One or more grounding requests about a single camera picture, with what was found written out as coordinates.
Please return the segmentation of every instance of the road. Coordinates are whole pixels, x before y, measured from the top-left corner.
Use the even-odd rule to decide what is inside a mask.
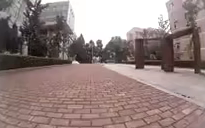
[[[101,65],[0,75],[0,128],[205,128],[205,108]]]

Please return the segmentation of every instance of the wooden post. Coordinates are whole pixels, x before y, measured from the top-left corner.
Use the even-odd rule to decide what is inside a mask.
[[[194,69],[195,74],[201,73],[201,44],[198,29],[193,29],[193,43],[194,43]]]
[[[164,71],[174,72],[174,48],[173,39],[170,37],[165,38],[164,42]]]
[[[165,64],[165,40],[162,39],[160,44],[161,44],[161,56],[162,56],[162,60],[161,60],[161,70],[164,70],[164,64]]]
[[[136,69],[144,69],[144,40],[143,39],[135,39],[135,68]]]

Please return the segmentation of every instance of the building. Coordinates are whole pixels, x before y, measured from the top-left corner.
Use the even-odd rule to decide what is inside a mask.
[[[127,32],[127,42],[131,43],[134,46],[134,49],[135,49],[135,39],[143,38],[141,34],[142,32],[143,29],[137,27],[134,27]]]
[[[62,51],[59,53],[59,58],[61,59],[68,59],[67,58],[67,45],[70,45],[73,40],[75,39],[75,32],[74,32],[74,24],[75,24],[75,15],[72,9],[72,6],[69,1],[63,2],[54,2],[48,3],[47,8],[43,10],[41,13],[40,20],[43,23],[43,31],[47,36],[53,36],[55,33],[55,25],[57,16],[63,17],[65,23],[65,30],[71,36],[67,42],[61,42],[60,46],[62,47]]]
[[[171,32],[179,31],[187,27],[185,12],[182,7],[185,0],[170,0],[166,3],[168,10]],[[205,10],[199,11],[197,25],[200,27],[201,58],[205,60]],[[190,43],[191,35],[174,40],[175,59],[193,59],[193,48]]]
[[[10,15],[9,25],[12,26],[16,24],[21,26],[24,20],[24,11],[26,9],[25,0],[13,0],[11,7],[7,8],[5,11]]]
[[[56,16],[63,16],[70,31],[74,32],[75,15],[69,1],[48,3],[48,7],[41,14],[41,21],[45,25],[55,24]]]

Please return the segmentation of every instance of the pole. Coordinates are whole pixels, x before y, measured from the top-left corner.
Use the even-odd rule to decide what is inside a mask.
[[[92,45],[92,63],[93,63],[93,45]]]

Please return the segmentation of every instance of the shrub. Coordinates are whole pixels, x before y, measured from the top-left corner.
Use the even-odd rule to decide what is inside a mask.
[[[69,60],[0,54],[0,70],[71,63]]]

